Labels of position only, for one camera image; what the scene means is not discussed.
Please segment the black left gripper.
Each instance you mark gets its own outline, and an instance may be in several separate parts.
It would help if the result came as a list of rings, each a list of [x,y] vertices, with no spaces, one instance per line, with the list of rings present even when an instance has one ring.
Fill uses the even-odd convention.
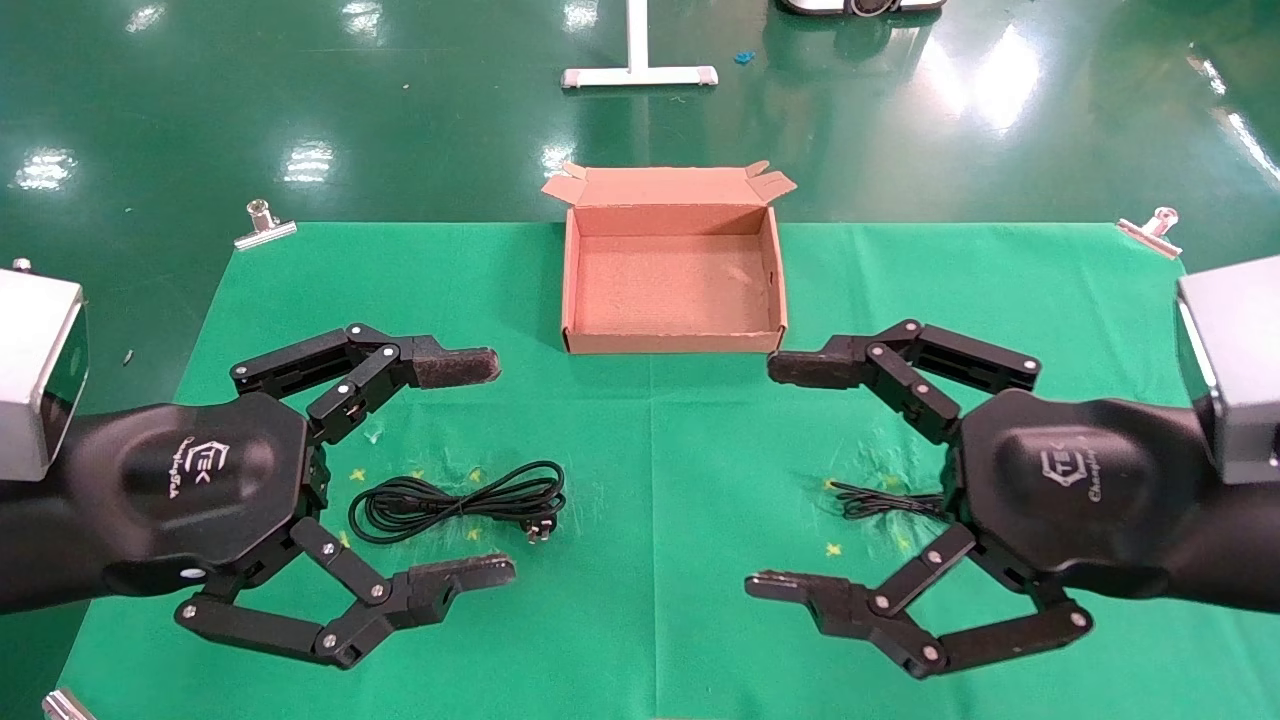
[[[230,402],[78,416],[42,480],[3,483],[1,609],[154,597],[205,582],[175,610],[186,630],[352,669],[393,633],[443,623],[460,594],[509,584],[516,569],[490,553],[379,577],[314,519],[329,480],[319,445],[342,442],[399,389],[499,375],[493,348],[448,350],[430,334],[353,324],[234,364],[243,396]],[[278,401],[326,382],[334,386],[307,406],[306,421]],[[236,605],[300,556],[352,594],[339,618],[320,624]]]

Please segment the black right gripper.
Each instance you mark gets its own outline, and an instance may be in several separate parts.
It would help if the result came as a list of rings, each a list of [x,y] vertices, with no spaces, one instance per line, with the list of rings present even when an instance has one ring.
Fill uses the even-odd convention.
[[[785,386],[865,387],[925,441],[951,443],[945,487],[961,524],[881,585],[772,570],[745,579],[751,597],[799,603],[820,634],[865,641],[915,679],[1079,641],[1093,619],[1064,588],[1277,611],[1277,486],[1222,483],[1188,407],[1048,401],[1024,392],[1037,359],[916,320],[776,351],[767,370]],[[927,374],[996,396],[961,419]],[[910,605],[964,559],[1036,611],[945,635],[922,628]]]

